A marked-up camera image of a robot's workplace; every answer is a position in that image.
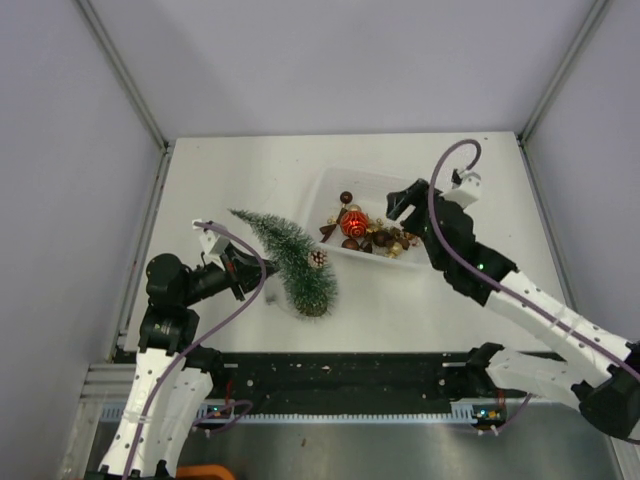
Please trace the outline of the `small green christmas tree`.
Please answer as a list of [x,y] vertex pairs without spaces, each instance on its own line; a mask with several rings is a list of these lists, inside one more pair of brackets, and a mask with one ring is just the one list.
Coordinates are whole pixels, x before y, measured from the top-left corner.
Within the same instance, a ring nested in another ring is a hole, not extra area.
[[312,268],[309,254],[319,248],[298,224],[274,214],[230,209],[245,222],[277,267],[285,299],[302,318],[321,318],[338,299],[338,281],[329,258],[323,268]]

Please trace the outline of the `large brown matte bauble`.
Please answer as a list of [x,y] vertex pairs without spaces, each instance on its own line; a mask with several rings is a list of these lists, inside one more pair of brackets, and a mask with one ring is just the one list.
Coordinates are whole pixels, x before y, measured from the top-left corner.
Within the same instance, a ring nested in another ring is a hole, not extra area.
[[372,236],[373,243],[378,247],[385,247],[390,240],[390,234],[387,231],[379,230]]

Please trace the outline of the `brown pine cone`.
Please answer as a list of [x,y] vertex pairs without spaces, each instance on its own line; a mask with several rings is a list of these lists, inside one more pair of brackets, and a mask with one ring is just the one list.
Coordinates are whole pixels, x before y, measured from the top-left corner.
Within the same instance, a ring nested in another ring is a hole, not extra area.
[[323,268],[328,262],[328,255],[325,250],[317,249],[308,256],[309,265],[312,268]]

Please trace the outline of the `white plastic basket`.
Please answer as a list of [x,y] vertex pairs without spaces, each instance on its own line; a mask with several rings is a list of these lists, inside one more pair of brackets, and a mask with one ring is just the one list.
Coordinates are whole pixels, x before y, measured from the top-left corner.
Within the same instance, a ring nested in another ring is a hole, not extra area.
[[[343,167],[328,167],[318,177],[313,188],[305,197],[305,208],[299,224],[303,226],[320,246],[330,252],[334,258],[353,257],[371,264],[397,267],[400,269],[423,269],[430,262],[422,242],[418,239],[409,242],[409,248],[395,257],[388,255],[384,247],[372,246],[372,251],[349,250],[342,246],[346,239],[341,228],[337,227],[329,238],[325,238],[320,229],[338,218],[343,207],[360,207],[369,217],[369,232],[378,229],[400,230],[399,222],[388,220],[386,213],[386,195],[400,191],[411,184],[409,179],[379,172],[356,170]],[[340,194],[349,191],[353,200],[349,204],[340,201]]]

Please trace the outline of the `red glitter bauble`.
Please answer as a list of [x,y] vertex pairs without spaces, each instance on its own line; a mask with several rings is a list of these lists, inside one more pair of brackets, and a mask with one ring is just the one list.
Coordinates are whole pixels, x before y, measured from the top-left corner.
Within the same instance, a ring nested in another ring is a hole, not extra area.
[[362,211],[349,210],[341,216],[342,233],[351,238],[362,238],[369,228],[369,217]]

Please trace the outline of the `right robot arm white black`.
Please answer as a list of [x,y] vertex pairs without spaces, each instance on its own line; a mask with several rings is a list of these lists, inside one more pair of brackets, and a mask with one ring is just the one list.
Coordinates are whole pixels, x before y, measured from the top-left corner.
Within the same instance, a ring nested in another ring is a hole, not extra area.
[[459,294],[528,331],[558,360],[485,343],[471,351],[467,384],[531,393],[581,413],[600,432],[639,441],[639,346],[595,325],[532,282],[517,265],[479,243],[466,208],[481,196],[479,176],[442,192],[423,179],[387,195],[386,216],[419,237],[431,266]]

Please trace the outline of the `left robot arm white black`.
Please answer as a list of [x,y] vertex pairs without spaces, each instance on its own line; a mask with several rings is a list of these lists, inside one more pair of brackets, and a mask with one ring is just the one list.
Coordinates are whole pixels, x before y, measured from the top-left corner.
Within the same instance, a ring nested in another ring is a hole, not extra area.
[[170,253],[147,264],[134,379],[107,453],[86,478],[175,478],[200,406],[227,382],[220,352],[194,343],[199,316],[192,307],[226,290],[240,301],[253,299],[276,271],[273,262],[233,244],[196,268]]

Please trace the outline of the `dark brown small bauble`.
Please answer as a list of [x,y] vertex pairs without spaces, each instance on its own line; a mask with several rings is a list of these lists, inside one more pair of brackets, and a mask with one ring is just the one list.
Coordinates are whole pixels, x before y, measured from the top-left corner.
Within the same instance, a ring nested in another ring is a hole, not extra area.
[[352,202],[352,200],[353,200],[353,195],[352,195],[352,193],[351,193],[351,192],[349,192],[349,191],[343,191],[343,192],[340,194],[340,201],[341,201],[342,203],[344,203],[344,204],[349,204],[349,203],[351,203],[351,202]]

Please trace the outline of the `orange plastic crate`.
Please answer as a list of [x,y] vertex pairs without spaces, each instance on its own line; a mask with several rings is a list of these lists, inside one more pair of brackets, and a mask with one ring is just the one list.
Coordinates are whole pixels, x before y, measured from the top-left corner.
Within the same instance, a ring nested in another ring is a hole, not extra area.
[[216,464],[181,466],[177,469],[177,479],[181,480],[235,480],[234,474],[226,467]]

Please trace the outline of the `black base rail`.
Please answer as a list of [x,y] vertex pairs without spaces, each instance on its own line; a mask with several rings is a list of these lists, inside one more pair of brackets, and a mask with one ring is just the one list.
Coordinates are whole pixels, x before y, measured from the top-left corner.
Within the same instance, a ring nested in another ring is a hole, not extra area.
[[467,373],[464,353],[221,353],[213,399],[252,413],[445,413],[463,399],[519,399]]

